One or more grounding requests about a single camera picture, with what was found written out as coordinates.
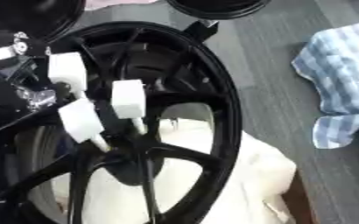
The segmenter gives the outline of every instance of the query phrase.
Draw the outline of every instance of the metal bracket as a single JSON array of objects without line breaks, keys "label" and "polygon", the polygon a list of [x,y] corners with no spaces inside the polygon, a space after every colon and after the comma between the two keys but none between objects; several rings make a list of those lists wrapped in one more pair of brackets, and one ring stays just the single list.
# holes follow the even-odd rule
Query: metal bracket
[{"label": "metal bracket", "polygon": [[202,19],[189,25],[184,32],[204,42],[218,32],[219,21]]},{"label": "metal bracket", "polygon": [[0,60],[7,60],[17,56],[42,58],[51,54],[51,49],[46,43],[28,38],[23,32],[14,34],[13,45],[0,47]]}]

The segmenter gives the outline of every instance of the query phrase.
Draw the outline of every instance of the wheel rim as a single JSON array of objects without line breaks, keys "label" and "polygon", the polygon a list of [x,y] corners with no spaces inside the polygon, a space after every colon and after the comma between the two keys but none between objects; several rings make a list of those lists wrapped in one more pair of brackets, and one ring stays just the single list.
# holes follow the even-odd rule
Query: wheel rim
[{"label": "wheel rim", "polygon": [[[104,58],[102,55],[105,53],[102,53],[102,55],[97,54],[93,48],[99,48],[100,46],[94,45],[94,43],[107,43],[108,39],[115,36],[119,37],[119,40],[116,42],[120,42],[121,45],[114,52],[114,55],[112,53],[109,56],[111,63],[102,62],[102,58]],[[163,42],[163,44],[156,43],[156,39]],[[101,91],[101,85],[104,86],[108,82],[105,79],[109,77],[111,81],[110,75],[118,74],[118,69],[123,69],[120,65],[124,63],[123,59],[126,58],[124,55],[134,43],[144,43],[145,41],[148,41],[147,43],[151,43],[151,45],[164,46],[176,53],[175,57],[177,60],[170,66],[169,70],[164,71],[164,73],[168,73],[168,78],[171,78],[171,75],[175,76],[184,64],[189,64],[188,58],[197,61],[196,65],[194,65],[194,70],[198,72],[195,72],[195,74],[205,74],[206,71],[208,74],[207,77],[204,77],[209,80],[209,83],[205,86],[196,87],[194,85],[196,82],[192,82],[190,86],[195,88],[195,90],[183,88],[184,85],[172,86],[170,80],[162,80],[162,82],[169,86],[164,90],[153,89],[150,91],[149,89],[147,91],[147,116],[145,119],[149,132],[145,136],[132,138],[136,149],[136,159],[143,174],[142,183],[150,217],[149,223],[198,223],[213,205],[224,184],[227,182],[236,161],[241,138],[240,103],[236,95],[235,86],[221,62],[205,46],[193,41],[184,33],[162,25],[148,23],[97,25],[71,33],[56,41],[53,43],[53,50],[55,52],[80,51],[88,64],[88,70],[94,71],[90,75],[92,76],[94,73],[102,74],[102,77],[98,78],[100,85],[97,88],[98,91],[88,93],[88,96],[93,99],[105,99],[107,93]],[[29,63],[12,76],[10,81],[16,84],[19,84],[20,81],[25,82],[27,77],[31,76],[30,73],[26,72],[31,65],[31,62]],[[42,86],[46,84],[46,80],[42,77],[38,77],[38,80],[39,83],[43,83]],[[163,111],[172,105],[188,102],[207,104],[214,112],[216,122],[211,155],[161,143],[155,137],[158,128],[157,118],[160,117]],[[13,137],[18,132],[34,129],[37,126],[58,124],[59,120],[55,115],[55,111],[55,109],[52,109],[44,114],[38,112],[21,122],[13,123],[11,126],[5,126],[2,129],[0,128],[0,164],[4,162],[4,152],[12,151],[16,147],[13,143]],[[50,117],[51,119],[42,119],[42,117]],[[23,215],[25,211],[28,211],[30,217],[32,216],[31,214],[35,214],[34,219],[43,219],[44,217],[41,213],[26,198],[26,194],[33,187],[60,174],[70,172],[71,192],[68,220],[70,223],[81,223],[81,210],[88,180],[98,168],[115,164],[116,153],[109,152],[108,154],[103,154],[94,147],[91,147],[89,143],[84,143],[78,146],[78,148],[73,153],[68,153],[58,158],[47,167],[36,171],[15,185],[10,186],[9,181],[4,177],[4,169],[0,169],[0,176],[2,177],[0,178],[0,211],[3,211],[2,209],[5,208],[10,209],[15,214],[12,215],[12,219],[16,221],[25,219]],[[192,190],[166,213],[159,212],[156,206],[153,186],[151,185],[153,180],[151,176],[151,160],[154,158],[184,159],[194,162],[203,168],[203,173]]]}]

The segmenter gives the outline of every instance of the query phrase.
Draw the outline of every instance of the white cloth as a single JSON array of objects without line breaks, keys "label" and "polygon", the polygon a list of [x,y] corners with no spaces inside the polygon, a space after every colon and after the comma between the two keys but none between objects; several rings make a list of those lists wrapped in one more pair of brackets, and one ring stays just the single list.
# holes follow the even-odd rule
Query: white cloth
[{"label": "white cloth", "polygon": [[[204,153],[211,150],[213,135],[208,122],[179,119],[173,127],[164,120],[159,132],[165,143]],[[295,163],[279,150],[243,132],[236,167],[202,224],[295,223],[280,197],[289,189],[295,172]],[[200,174],[197,164],[167,159],[154,181],[160,212],[182,199]],[[63,185],[54,187],[54,192],[58,198],[67,197]],[[83,220],[87,224],[146,223],[148,214],[142,188],[123,185],[104,169],[97,171],[90,179]]]},{"label": "white cloth", "polygon": [[151,4],[158,0],[87,0],[86,11],[95,11],[116,4]]}]

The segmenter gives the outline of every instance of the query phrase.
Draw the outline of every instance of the wheel spoke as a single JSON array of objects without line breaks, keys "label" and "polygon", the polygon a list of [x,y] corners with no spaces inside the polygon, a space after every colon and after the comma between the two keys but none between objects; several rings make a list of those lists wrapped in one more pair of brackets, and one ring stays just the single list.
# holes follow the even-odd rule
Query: wheel spoke
[{"label": "wheel spoke", "polygon": [[102,63],[99,61],[99,59],[96,58],[96,56],[94,56],[94,54],[91,52],[91,50],[89,49],[89,47],[85,44],[84,39],[82,38],[75,38],[74,39],[74,43],[79,46],[81,52],[88,58],[88,60],[90,60],[91,62],[94,63],[94,65],[98,68],[99,72],[103,72],[104,70],[104,66],[102,65]]},{"label": "wheel spoke", "polygon": [[140,33],[143,32],[143,29],[136,29],[132,36],[123,44],[123,46],[114,54],[111,62],[110,62],[110,70],[115,69],[118,65],[118,62],[123,58],[123,56],[128,52],[130,46],[135,42],[136,38]]},{"label": "wheel spoke", "polygon": [[47,180],[69,172],[70,164],[72,164],[73,159],[74,156],[72,154],[66,154],[58,158],[47,167],[34,172],[32,175],[18,182],[6,191],[0,192],[0,201],[15,199],[18,195],[28,193],[35,186],[39,186]]},{"label": "wheel spoke", "polygon": [[218,157],[168,143],[156,143],[149,150],[149,155],[151,157],[177,158],[191,161],[201,165],[206,170],[216,169],[221,164]]},{"label": "wheel spoke", "polygon": [[158,221],[159,210],[153,186],[153,163],[142,151],[138,153],[137,161],[140,177],[143,183],[143,192],[148,215],[150,216],[150,223],[155,224]]},{"label": "wheel spoke", "polygon": [[84,143],[76,154],[70,171],[67,223],[82,224],[82,209],[88,182],[94,173],[94,166],[102,152],[91,143]]}]

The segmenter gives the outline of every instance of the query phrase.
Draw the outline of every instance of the tablecloth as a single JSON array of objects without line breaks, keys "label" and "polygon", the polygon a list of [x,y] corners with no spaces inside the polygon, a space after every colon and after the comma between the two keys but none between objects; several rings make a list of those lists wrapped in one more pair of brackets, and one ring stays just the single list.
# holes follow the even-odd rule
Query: tablecloth
[{"label": "tablecloth", "polygon": [[292,65],[315,85],[327,114],[313,127],[315,147],[350,144],[359,130],[359,24],[316,33]]}]

